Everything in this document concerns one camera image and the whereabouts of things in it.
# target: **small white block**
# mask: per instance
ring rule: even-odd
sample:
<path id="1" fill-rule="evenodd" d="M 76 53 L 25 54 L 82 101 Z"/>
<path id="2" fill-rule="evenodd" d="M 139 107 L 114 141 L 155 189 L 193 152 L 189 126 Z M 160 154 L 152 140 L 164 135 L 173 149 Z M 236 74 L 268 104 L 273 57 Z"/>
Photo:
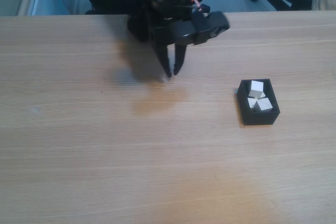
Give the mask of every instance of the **small white block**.
<path id="1" fill-rule="evenodd" d="M 273 106 L 268 98 L 257 100 L 254 107 L 258 112 L 269 112 L 273 109 Z"/>
<path id="2" fill-rule="evenodd" d="M 259 99 L 262 93 L 264 92 L 264 83 L 260 81 L 252 81 L 251 82 L 251 91 L 248 95 L 249 97 L 254 97 Z"/>
<path id="3" fill-rule="evenodd" d="M 248 104 L 250 105 L 251 109 L 254 109 L 254 106 L 256 105 L 256 102 L 258 101 L 255 98 L 247 98 L 248 99 Z"/>

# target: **robotic arm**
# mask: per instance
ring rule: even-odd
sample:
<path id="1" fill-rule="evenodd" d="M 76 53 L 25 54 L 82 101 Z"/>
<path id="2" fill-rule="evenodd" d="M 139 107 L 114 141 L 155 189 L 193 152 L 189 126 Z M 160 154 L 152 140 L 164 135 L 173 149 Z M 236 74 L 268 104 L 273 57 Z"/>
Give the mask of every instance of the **robotic arm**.
<path id="1" fill-rule="evenodd" d="M 177 75 L 187 45 L 202 44 L 229 29 L 222 12 L 209 13 L 198 0 L 90 0 L 97 14 L 128 14 L 128 29 L 140 41 L 149 40 L 168 77 L 172 76 L 167 46 L 175 44 Z"/>

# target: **black tray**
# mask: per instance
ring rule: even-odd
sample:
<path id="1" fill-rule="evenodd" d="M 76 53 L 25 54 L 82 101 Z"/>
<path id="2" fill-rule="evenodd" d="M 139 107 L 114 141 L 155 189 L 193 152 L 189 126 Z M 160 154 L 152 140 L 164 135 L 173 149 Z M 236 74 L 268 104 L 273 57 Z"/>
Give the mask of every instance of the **black tray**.
<path id="1" fill-rule="evenodd" d="M 248 94 L 251 89 L 251 81 L 260 81 L 264 83 L 264 93 L 273 106 L 269 112 L 256 112 L 252 111 L 248 104 Z M 245 125 L 267 125 L 274 124 L 278 115 L 280 114 L 277 99 L 272 88 L 270 79 L 261 80 L 242 80 L 237 92 L 238 103 L 240 112 L 242 114 Z"/>

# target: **table surface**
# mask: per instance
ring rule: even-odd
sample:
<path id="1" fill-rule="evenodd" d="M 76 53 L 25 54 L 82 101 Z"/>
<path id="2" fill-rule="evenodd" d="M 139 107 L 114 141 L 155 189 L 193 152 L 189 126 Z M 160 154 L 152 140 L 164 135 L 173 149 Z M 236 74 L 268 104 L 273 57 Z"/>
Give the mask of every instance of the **table surface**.
<path id="1" fill-rule="evenodd" d="M 0 223 L 336 223 L 336 12 L 227 16 L 170 81 L 124 16 L 0 18 Z"/>

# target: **wood grain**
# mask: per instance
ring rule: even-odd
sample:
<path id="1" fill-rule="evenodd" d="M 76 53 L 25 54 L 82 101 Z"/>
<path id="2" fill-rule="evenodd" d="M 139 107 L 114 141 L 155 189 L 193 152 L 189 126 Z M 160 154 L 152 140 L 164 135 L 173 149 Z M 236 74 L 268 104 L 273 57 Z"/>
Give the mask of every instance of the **wood grain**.
<path id="1" fill-rule="evenodd" d="M 171 81 L 123 16 L 0 18 L 0 223 L 336 223 L 336 12 L 227 16 Z"/>

